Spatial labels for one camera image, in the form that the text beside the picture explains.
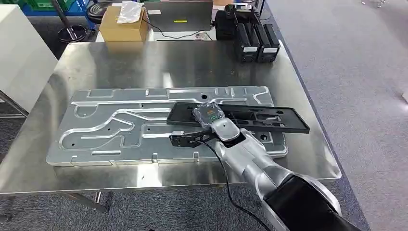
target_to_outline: aluminum cold plate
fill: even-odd
[[[121,165],[217,161],[203,145],[173,147],[168,136],[200,128],[167,125],[175,102],[273,106],[267,87],[78,90],[50,146],[54,166]],[[269,154],[287,153],[281,132],[255,132]]]

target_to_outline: black cable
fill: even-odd
[[[147,22],[147,24],[149,24],[149,25],[153,26],[154,28],[158,29],[158,30],[160,31],[160,33],[162,33],[163,37],[171,38],[171,39],[181,39],[181,38],[184,38],[184,37],[188,37],[188,36],[195,35],[195,34],[197,34],[198,32],[201,32],[201,31],[204,31],[204,32],[205,32],[205,30],[199,30],[199,31],[197,31],[197,32],[194,32],[194,33],[191,34],[191,35],[183,35],[183,36],[180,36],[180,37],[173,37],[173,36],[164,35],[164,34],[163,34],[163,31],[162,31],[160,28],[156,27],[155,25],[149,23],[148,21],[146,21],[146,20],[144,20],[144,19],[143,19],[143,21]],[[207,32],[205,32],[205,34],[211,39],[211,41],[213,41],[213,39],[207,34]]]
[[[262,225],[262,227],[264,227],[265,230],[271,231],[271,229],[270,229],[263,221],[261,221],[261,219],[259,219],[257,216],[255,216],[255,215],[254,215],[253,213],[251,213],[250,211],[248,211],[248,210],[242,208],[241,206],[237,205],[237,204],[235,203],[235,201],[232,199],[231,192],[230,192],[230,190],[229,190],[229,189],[230,189],[230,185],[229,185],[230,182],[229,182],[229,180],[228,180],[227,170],[225,169],[224,163],[222,163],[221,158],[218,156],[218,154],[216,153],[216,151],[214,150],[214,148],[211,147],[211,146],[210,146],[208,143],[206,143],[206,142],[202,142],[202,141],[196,141],[196,142],[199,142],[200,144],[205,145],[207,148],[209,148],[209,149],[210,149],[212,152],[214,152],[214,154],[216,155],[216,157],[217,157],[219,163],[221,164],[222,169],[224,170],[225,182],[227,183],[228,198],[229,198],[229,201],[231,202],[231,204],[232,204],[234,207],[236,207],[237,209],[241,210],[242,212],[244,212],[244,213],[250,215],[250,216],[251,216],[253,219],[255,219],[260,225]]]

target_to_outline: floor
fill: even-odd
[[[268,3],[371,229],[408,230],[408,2]]]
[[[358,0],[268,4],[343,166],[344,177],[328,187],[344,217],[364,231],[370,230],[365,217],[373,231],[408,230],[408,105],[401,98],[408,90],[408,2],[393,0],[381,9]],[[64,46],[55,43],[58,18],[30,21],[59,57]],[[21,123],[0,121],[1,154]],[[233,194],[261,214],[251,189],[234,186]],[[230,207],[225,188],[105,193],[102,199],[111,209],[101,215],[60,195],[0,197],[0,213],[13,214],[0,228],[261,230]]]

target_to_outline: table leg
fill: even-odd
[[[28,112],[22,108],[18,103],[16,103],[14,100],[12,100],[10,97],[8,97],[3,91],[0,90],[0,99],[4,100],[6,103],[11,105],[15,110],[21,113],[22,116],[27,117]]]
[[[76,201],[79,204],[86,205],[94,210],[98,210],[99,212],[106,212],[107,208],[99,204],[99,200],[101,198],[101,192],[96,193],[95,201],[90,200],[87,197],[82,196],[79,193],[65,193],[69,199]]]

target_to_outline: black equipment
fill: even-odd
[[[257,13],[246,5],[227,5],[216,14],[217,40],[234,40],[241,62],[273,62],[280,44],[272,24],[262,25]]]

